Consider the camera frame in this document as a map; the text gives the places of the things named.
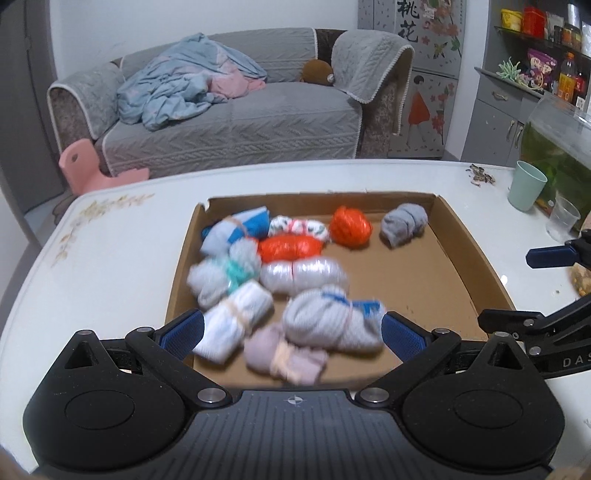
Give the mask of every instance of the blue blanket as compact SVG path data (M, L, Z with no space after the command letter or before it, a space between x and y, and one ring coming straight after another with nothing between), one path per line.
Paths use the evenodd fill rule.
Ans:
M171 120L200 115L225 102L209 91L212 79L238 68L247 78L266 80L267 73L243 53L208 39L202 33L184 38L131 76L117 91L119 119L142 121L155 131Z

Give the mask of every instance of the white table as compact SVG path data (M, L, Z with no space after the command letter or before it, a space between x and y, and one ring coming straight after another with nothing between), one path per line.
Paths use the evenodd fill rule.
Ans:
M521 213L507 202L511 170L487 166L496 185L477 187L466 168L411 160L283 163L168 177L79 198L37 258L0 339L0 443L24 468L37 466L22 431L22 414L75 331L121 338L140 325L162 326L191 214L197 203L214 196L437 193L468 227L517 309L549 314L575 300L567 269L534 271L525 263L530 248L556 243L545 232L541 212ZM123 195L134 200L132 205L125 199L117 204ZM102 215L85 216L93 202L110 206ZM67 256L60 257L64 250ZM574 464L591 449L591 427L585 423L591 419L591 372L548 383L567 418L554 464Z

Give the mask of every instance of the shelf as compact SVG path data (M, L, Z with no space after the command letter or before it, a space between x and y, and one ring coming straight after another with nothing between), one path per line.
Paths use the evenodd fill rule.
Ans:
M546 40L545 38L533 37L532 35L528 35L523 32L516 32L515 30L511 30L510 28L495 27L495 29L502 34L510 35L511 37L517 37L517 38L520 38L520 39L525 40L527 42L534 43L534 44L544 47L544 48L554 48L554 49L561 50L565 53L571 52L574 54L574 57L577 60L579 60L579 61L583 60L587 63L591 63L591 57L588 57L587 55L583 55L581 52L576 51L573 48L567 47L566 45L554 43L553 41ZM556 61L558 62L558 65L560 65L560 63L562 62L562 59L556 59Z
M500 80L508 85L511 85L512 87L518 88L519 90L523 90L526 93L529 93L530 95L533 95L534 97L537 98L542 98L543 94L542 93L538 93L534 90L532 90L531 88L527 88L524 87L523 85L520 85L519 83L515 83L512 82L511 80L507 80L504 78L501 78L499 75L497 75L495 72L490 72L489 70L483 70L479 67L474 67L474 69L478 72L478 73L482 73L483 75L486 75L487 77L492 77L494 79Z

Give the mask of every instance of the pink chair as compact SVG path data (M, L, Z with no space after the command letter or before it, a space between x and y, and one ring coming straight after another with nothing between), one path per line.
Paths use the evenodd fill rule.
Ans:
M116 177L107 177L99 170L99 156L92 142L83 138L67 147L61 154L60 168L74 195L108 189L148 180L150 170L127 170Z

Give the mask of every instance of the cardboard tray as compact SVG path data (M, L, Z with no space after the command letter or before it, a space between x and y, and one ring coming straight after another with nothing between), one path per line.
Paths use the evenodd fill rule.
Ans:
M424 235L389 249L379 238L384 214L401 203L418 203L427 211ZM486 340L478 328L478 313L486 308L514 309L509 295L490 263L447 202L429 193L326 193L274 194L214 198L206 210L197 205L183 244L168 303L166 322L197 301L187 287L189 267L203 259L201 230L242 210L266 206L272 216L315 218L328 224L340 206L362 210L374 231L367 248L351 251L329 244L324 255L337 259L350 281L352 300L379 299L388 310L400 312L426 330L446 327L469 340ZM285 298L275 297L275 312L264 319L281 320ZM264 388L280 381L250 371L237 351L223 366L199 357L186 362L226 388ZM345 355L332 352L320 383L339 388L359 388L400 364L386 347L376 355Z

